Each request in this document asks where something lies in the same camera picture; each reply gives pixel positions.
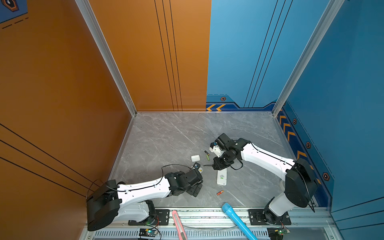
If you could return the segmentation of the white remote with back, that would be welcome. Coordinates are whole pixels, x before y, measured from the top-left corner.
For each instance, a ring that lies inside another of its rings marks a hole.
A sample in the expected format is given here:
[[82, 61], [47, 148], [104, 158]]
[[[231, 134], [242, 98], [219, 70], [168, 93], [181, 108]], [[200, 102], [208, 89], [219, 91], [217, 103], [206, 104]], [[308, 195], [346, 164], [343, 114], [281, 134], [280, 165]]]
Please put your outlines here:
[[228, 169], [217, 171], [217, 184], [220, 186], [227, 185]]

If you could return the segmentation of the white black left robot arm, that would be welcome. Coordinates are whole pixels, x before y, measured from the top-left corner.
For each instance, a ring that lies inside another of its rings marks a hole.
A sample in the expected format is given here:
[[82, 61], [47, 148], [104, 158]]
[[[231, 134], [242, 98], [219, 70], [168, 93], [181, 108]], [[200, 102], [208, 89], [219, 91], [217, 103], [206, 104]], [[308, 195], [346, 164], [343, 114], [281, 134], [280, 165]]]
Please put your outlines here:
[[203, 183], [199, 167], [168, 173], [159, 179], [125, 185], [109, 180], [87, 197], [87, 229], [94, 232], [115, 221], [149, 224], [156, 210], [152, 199], [163, 199], [187, 193], [197, 197]]

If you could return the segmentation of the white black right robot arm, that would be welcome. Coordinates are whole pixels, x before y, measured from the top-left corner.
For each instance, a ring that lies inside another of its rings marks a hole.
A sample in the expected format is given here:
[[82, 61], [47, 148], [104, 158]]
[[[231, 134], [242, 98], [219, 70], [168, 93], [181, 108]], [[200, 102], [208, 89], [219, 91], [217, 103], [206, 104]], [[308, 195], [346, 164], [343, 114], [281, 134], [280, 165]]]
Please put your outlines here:
[[244, 162], [253, 163], [283, 181], [283, 192], [273, 197], [263, 210], [268, 225], [279, 224], [284, 214], [295, 207], [308, 207], [321, 184], [314, 168], [305, 159], [293, 160], [275, 155], [249, 140], [239, 138], [235, 141], [222, 134], [210, 144], [210, 151], [216, 155], [211, 165], [214, 170], [231, 168], [238, 160], [242, 167]]

